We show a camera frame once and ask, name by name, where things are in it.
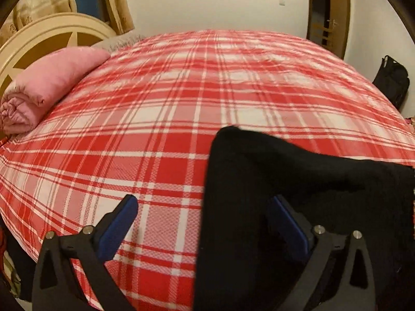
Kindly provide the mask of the black pants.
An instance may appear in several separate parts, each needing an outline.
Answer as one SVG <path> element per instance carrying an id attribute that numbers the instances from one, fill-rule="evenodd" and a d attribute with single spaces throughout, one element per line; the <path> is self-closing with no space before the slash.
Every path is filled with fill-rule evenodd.
<path id="1" fill-rule="evenodd" d="M 274 198 L 311 225 L 366 240 L 375 310 L 414 309 L 414 169 L 306 151 L 234 126 L 207 164 L 194 310 L 280 310 L 304 265 L 287 250 Z"/>

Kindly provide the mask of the folded pink blanket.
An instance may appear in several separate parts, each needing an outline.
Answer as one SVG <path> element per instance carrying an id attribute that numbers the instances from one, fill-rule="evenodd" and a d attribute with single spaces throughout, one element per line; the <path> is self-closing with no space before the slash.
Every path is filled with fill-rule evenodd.
<path id="1" fill-rule="evenodd" d="M 1 98 L 1 130 L 16 135 L 33 130 L 46 113 L 110 53 L 101 48 L 62 48 L 33 62 L 11 81 Z"/>

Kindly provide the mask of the striped grey pillow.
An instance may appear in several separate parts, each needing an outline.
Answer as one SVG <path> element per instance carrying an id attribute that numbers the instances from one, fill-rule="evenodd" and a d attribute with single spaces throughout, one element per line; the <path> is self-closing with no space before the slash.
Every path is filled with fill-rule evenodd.
<path id="1" fill-rule="evenodd" d="M 137 42 L 140 42 L 145 39 L 145 36 L 130 31 L 125 34 L 118 35 L 116 37 L 111 37 L 109 39 L 105 39 L 103 41 L 97 42 L 96 44 L 92 45 L 93 48 L 103 49 L 109 53 L 118 51 L 122 48 L 132 46 Z"/>

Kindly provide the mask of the pile of colourful clothes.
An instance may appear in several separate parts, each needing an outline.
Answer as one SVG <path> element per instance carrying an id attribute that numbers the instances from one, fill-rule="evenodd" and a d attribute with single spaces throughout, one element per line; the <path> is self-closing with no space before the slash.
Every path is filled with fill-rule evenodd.
<path id="1" fill-rule="evenodd" d="M 32 283 L 36 263 L 1 227 L 1 293 L 32 301 Z"/>

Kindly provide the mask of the brown wooden door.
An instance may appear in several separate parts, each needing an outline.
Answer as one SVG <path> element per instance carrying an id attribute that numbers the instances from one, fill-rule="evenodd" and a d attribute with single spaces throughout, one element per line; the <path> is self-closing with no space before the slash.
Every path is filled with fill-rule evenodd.
<path id="1" fill-rule="evenodd" d="M 350 0 L 309 0 L 307 39 L 343 59 L 350 26 Z"/>

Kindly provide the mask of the red plaid bed sheet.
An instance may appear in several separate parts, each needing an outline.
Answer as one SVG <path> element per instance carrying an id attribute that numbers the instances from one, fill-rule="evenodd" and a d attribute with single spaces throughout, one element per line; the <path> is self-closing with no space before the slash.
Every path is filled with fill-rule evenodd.
<path id="1" fill-rule="evenodd" d="M 108 269 L 139 310 L 190 310 L 204 172 L 229 125 L 317 153 L 414 164 L 401 114 L 353 67 L 288 34 L 161 34 L 112 55 L 32 132 L 1 146 L 1 215 L 37 259 L 44 235 L 139 213 Z"/>

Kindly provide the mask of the black bag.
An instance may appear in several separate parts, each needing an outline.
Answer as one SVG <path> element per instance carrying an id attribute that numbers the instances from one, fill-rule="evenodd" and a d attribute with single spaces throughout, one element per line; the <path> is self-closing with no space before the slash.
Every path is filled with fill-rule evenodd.
<path id="1" fill-rule="evenodd" d="M 409 75 L 406 68 L 394 58 L 386 55 L 373 80 L 373 85 L 400 110 L 409 90 Z"/>

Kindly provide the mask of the cream wooden headboard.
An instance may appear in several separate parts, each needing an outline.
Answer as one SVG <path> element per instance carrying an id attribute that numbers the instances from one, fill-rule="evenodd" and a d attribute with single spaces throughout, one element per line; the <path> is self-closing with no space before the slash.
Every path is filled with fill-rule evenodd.
<path id="1" fill-rule="evenodd" d="M 115 36 L 109 25 L 82 13 L 57 13 L 36 20 L 1 47 L 1 93 L 36 60 L 65 47 L 92 46 Z"/>

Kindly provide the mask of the beige floral left curtain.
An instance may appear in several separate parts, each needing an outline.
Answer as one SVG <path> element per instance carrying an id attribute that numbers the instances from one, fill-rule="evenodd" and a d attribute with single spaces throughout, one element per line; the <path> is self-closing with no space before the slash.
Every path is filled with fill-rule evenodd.
<path id="1" fill-rule="evenodd" d="M 29 23 L 65 12 L 77 12 L 75 0 L 19 0 L 1 26 L 1 46 Z"/>

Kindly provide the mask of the beige floral right curtain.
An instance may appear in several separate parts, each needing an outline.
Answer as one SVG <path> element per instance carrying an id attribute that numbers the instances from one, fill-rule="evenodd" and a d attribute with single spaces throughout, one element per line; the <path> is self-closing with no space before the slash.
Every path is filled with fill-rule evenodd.
<path id="1" fill-rule="evenodd" d="M 127 0 L 105 0 L 110 26 L 117 34 L 124 34 L 134 29 L 134 23 Z"/>

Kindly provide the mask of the beige floral curtain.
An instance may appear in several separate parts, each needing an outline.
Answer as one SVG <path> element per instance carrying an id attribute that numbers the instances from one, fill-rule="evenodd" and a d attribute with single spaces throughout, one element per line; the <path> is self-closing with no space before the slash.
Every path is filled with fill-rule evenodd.
<path id="1" fill-rule="evenodd" d="M 124 34 L 134 29 L 134 23 L 127 0 L 105 0 L 110 26 L 117 34 Z"/>
<path id="2" fill-rule="evenodd" d="M 1 26 L 1 46 L 29 23 L 65 12 L 77 12 L 75 0 L 19 0 Z"/>

